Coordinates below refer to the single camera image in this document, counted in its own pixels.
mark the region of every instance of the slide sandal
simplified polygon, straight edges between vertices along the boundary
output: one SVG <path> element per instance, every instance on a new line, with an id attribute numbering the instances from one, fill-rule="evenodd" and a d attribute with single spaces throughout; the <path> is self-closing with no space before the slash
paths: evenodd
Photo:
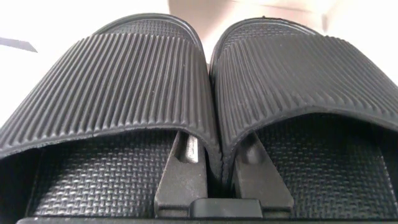
<path id="1" fill-rule="evenodd" d="M 0 158 L 0 223 L 154 218 L 207 197 L 221 152 L 196 32 L 139 14 L 77 42 L 0 129 Z"/>
<path id="2" fill-rule="evenodd" d="M 398 218 L 398 87 L 343 40 L 243 28 L 274 21 L 231 26 L 213 52 L 224 187 L 264 217 Z"/>

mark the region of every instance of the white surface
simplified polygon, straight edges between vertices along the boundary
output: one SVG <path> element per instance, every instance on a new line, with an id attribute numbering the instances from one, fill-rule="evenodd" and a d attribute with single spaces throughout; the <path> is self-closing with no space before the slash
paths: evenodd
<path id="1" fill-rule="evenodd" d="M 0 46 L 0 126 L 71 44 L 109 22 L 143 12 L 188 21 L 201 37 L 208 62 L 219 36 L 242 19 L 281 17 L 319 32 L 327 28 L 326 34 L 350 41 L 398 83 L 395 10 L 395 1 L 388 0 L 3 1 L 0 37 L 29 41 L 38 53 Z"/>

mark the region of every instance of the white wall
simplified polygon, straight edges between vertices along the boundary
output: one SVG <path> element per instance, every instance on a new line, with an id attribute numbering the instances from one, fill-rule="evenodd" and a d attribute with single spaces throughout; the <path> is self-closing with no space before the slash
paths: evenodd
<path id="1" fill-rule="evenodd" d="M 351 42 L 398 84 L 398 2 L 337 0 L 326 34 Z"/>

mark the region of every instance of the gray object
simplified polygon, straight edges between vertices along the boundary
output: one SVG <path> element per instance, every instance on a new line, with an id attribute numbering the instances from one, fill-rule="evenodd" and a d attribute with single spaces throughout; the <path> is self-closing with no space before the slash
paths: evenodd
<path id="1" fill-rule="evenodd" d="M 156 217 L 188 218 L 191 203 L 207 198 L 204 150 L 195 137 L 177 134 L 156 191 Z"/>

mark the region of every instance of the black rubber strap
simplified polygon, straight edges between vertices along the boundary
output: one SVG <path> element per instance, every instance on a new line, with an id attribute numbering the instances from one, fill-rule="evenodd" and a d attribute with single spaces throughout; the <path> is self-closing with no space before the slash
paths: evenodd
<path id="1" fill-rule="evenodd" d="M 398 87 L 343 40 L 320 35 L 244 39 L 224 49 L 216 66 L 224 183 L 237 144 L 283 119 L 333 113 L 398 130 Z"/>
<path id="2" fill-rule="evenodd" d="M 92 35 L 71 47 L 0 129 L 0 158 L 27 149 L 143 129 L 173 129 L 221 153 L 203 53 L 161 35 Z"/>

